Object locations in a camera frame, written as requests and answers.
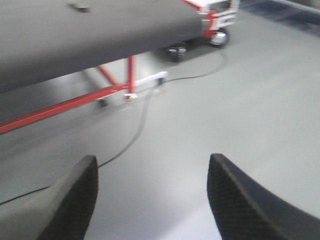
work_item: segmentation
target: red metal bar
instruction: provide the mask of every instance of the red metal bar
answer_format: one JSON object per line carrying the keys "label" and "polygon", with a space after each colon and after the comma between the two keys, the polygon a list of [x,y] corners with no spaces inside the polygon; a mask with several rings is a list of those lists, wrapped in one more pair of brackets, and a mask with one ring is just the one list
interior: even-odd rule
{"label": "red metal bar", "polygon": [[128,91],[129,94],[133,94],[135,92],[134,56],[128,56]]}
{"label": "red metal bar", "polygon": [[58,104],[36,110],[34,112],[10,119],[8,121],[4,121],[0,123],[0,134],[25,126],[27,124],[31,124],[33,122],[64,112],[66,110],[78,107],[96,99],[105,97],[106,95],[121,91],[123,89],[127,89],[128,87],[128,84],[104,87],[99,90],[87,93],[85,95],[78,96],[70,100],[63,101]]}
{"label": "red metal bar", "polygon": [[206,30],[204,31],[204,33],[202,34],[202,36],[204,38],[211,38],[212,35],[215,33],[214,30],[211,30],[213,24],[214,24],[214,21],[215,19],[217,18],[217,13],[216,11],[214,10],[210,10],[208,13],[207,13],[207,19],[209,21],[207,27],[206,27]]}
{"label": "red metal bar", "polygon": [[195,8],[197,11],[201,10],[201,6],[196,4],[193,1],[189,1],[189,0],[182,0],[182,1],[184,1],[186,4],[190,5],[191,7]]}
{"label": "red metal bar", "polygon": [[112,85],[118,85],[118,81],[115,79],[115,77],[109,73],[105,67],[102,65],[97,66],[98,70],[105,76],[105,78],[112,84]]}

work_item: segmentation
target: gray floor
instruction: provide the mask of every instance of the gray floor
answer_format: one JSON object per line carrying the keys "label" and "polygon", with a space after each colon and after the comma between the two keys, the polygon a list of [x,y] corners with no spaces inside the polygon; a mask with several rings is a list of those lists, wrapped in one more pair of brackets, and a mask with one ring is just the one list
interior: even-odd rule
{"label": "gray floor", "polygon": [[[137,56],[141,78],[168,71],[150,101],[145,129],[99,170],[86,240],[221,239],[206,196],[211,153],[223,153],[281,198],[320,218],[320,38],[240,11],[222,51],[200,46],[180,64],[159,51]],[[124,61],[109,64],[123,78]],[[89,69],[1,96],[1,120],[104,85]],[[50,185],[89,154],[100,163],[135,134],[147,89],[120,94],[0,136],[0,201]],[[6,211],[28,197],[2,206]]]}

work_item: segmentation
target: black cable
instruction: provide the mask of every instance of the black cable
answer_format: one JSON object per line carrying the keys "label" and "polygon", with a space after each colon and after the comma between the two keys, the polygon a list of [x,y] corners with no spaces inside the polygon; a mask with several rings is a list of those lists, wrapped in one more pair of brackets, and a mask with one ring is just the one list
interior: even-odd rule
{"label": "black cable", "polygon": [[47,188],[49,188],[49,187],[50,187],[50,186],[45,186],[45,187],[42,187],[42,188],[38,188],[37,190],[29,191],[29,192],[24,193],[24,194],[21,194],[21,195],[19,195],[19,196],[15,196],[14,198],[11,198],[11,199],[9,199],[9,200],[0,202],[0,206],[3,205],[3,204],[7,204],[7,203],[9,203],[9,202],[11,202],[11,201],[13,201],[13,200],[16,200],[16,199],[22,198],[22,197],[24,197],[24,196],[27,196],[27,195],[29,195],[29,194],[33,194],[33,193],[39,192],[39,191],[41,191],[41,190],[47,189]]}
{"label": "black cable", "polygon": [[[222,61],[220,62],[219,66],[216,67],[215,69],[213,70],[210,70],[204,74],[200,74],[200,75],[197,75],[197,76],[187,76],[187,77],[179,77],[179,78],[173,78],[173,79],[170,79],[170,80],[167,80],[167,81],[164,81],[163,84],[166,84],[166,83],[172,83],[172,82],[175,82],[175,81],[179,81],[179,80],[187,80],[187,79],[197,79],[197,78],[204,78],[204,77],[207,77],[207,76],[210,76],[210,75],[213,75],[219,71],[221,71],[223,68],[225,68],[229,62],[228,60],[228,57],[226,55],[226,53],[219,49],[219,53],[222,57]],[[150,99],[151,97],[153,96],[153,93],[154,91],[161,85],[156,85],[154,87],[152,87],[147,95],[145,96],[144,100],[143,100],[143,106],[142,106],[142,111],[141,111],[141,118],[140,118],[140,123],[139,123],[139,127],[135,133],[135,135],[133,136],[133,138],[130,140],[130,142],[118,153],[116,154],[114,157],[110,158],[108,161],[105,161],[104,163],[100,164],[98,166],[98,168],[101,168],[103,167],[104,165],[108,164],[108,163],[111,163],[112,161],[116,160],[118,157],[120,157],[122,154],[124,154],[137,140],[138,138],[141,136],[141,134],[143,133],[144,131],[144,128],[145,128],[145,125],[146,125],[146,122],[147,122],[147,116],[148,116],[148,110],[149,110],[149,104],[150,104]],[[16,199],[19,199],[19,198],[22,198],[24,196],[27,196],[29,194],[33,194],[33,193],[36,193],[36,192],[39,192],[41,190],[44,190],[44,189],[47,189],[49,188],[50,186],[45,186],[45,187],[42,187],[42,188],[39,188],[37,190],[33,190],[33,191],[29,191],[27,193],[24,193],[24,194],[21,194],[19,196],[16,196],[14,198],[11,198],[11,199],[8,199],[6,201],[3,201],[3,202],[0,202],[0,206],[1,205],[4,205],[6,203],[9,203],[13,200],[16,200]]]}

